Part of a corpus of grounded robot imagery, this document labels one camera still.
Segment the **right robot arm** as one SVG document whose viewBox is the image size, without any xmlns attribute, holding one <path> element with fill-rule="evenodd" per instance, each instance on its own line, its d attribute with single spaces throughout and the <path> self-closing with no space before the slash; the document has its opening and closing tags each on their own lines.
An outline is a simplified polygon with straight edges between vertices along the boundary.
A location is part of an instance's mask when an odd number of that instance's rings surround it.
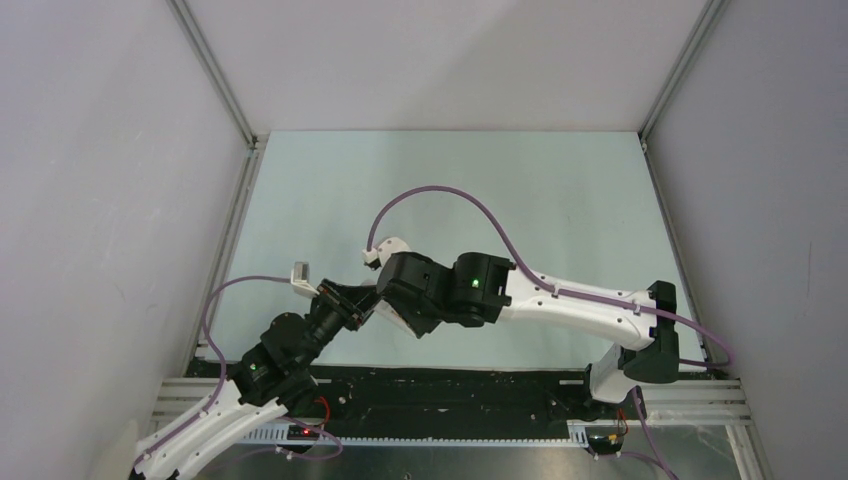
<svg viewBox="0 0 848 480">
<path fill-rule="evenodd" d="M 539 321 L 611 342 L 587 367 L 580 392 L 582 407 L 594 417 L 608 416 L 636 386 L 679 378 L 679 336 L 669 317 L 676 293 L 668 282 L 632 292 L 573 282 L 545 289 L 507 258 L 464 253 L 446 267 L 419 253 L 399 252 L 383 259 L 376 291 L 416 337 L 442 323 L 479 328 Z"/>
</svg>

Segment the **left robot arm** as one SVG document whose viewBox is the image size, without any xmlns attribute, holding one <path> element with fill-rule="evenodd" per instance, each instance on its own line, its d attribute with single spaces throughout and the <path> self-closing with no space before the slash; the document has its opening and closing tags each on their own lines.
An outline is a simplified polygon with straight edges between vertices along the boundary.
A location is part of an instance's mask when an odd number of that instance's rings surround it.
<svg viewBox="0 0 848 480">
<path fill-rule="evenodd" d="M 307 313 L 275 317 L 259 342 L 176 420 L 140 441 L 132 479 L 189 479 L 262 424 L 314 406 L 310 365 L 342 329 L 358 330 L 380 297 L 373 285 L 323 280 Z"/>
</svg>

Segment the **white remote control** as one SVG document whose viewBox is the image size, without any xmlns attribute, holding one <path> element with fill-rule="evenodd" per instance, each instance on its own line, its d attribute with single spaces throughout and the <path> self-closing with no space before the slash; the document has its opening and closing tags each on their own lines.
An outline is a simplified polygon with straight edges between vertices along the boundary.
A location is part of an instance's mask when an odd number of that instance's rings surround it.
<svg viewBox="0 0 848 480">
<path fill-rule="evenodd" d="M 367 318 L 378 315 L 381 318 L 391 322 L 394 326 L 403 331 L 411 338 L 415 338 L 415 332 L 409 324 L 399 315 L 399 313 L 388 303 L 382 294 L 376 291 L 376 282 L 370 279 L 364 280 L 361 284 L 368 290 L 366 306 L 364 313 Z"/>
</svg>

